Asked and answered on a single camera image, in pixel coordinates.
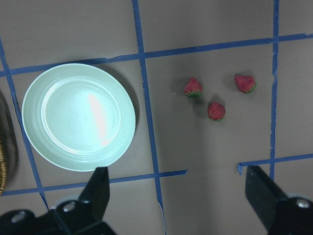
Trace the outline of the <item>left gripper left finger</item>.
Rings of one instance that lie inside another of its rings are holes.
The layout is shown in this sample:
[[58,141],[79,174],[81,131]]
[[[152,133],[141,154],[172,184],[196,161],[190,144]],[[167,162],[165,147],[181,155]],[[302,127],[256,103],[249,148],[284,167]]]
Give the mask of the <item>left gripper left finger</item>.
[[109,173],[107,167],[98,167],[89,179],[78,201],[87,206],[91,215],[102,220],[110,199]]

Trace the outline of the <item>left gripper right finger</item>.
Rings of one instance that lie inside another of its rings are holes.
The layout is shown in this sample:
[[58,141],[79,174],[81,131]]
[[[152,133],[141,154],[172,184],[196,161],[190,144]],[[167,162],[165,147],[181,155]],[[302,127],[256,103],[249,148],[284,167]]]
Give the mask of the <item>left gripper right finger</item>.
[[268,232],[276,220],[278,203],[289,199],[259,166],[247,167],[245,196]]

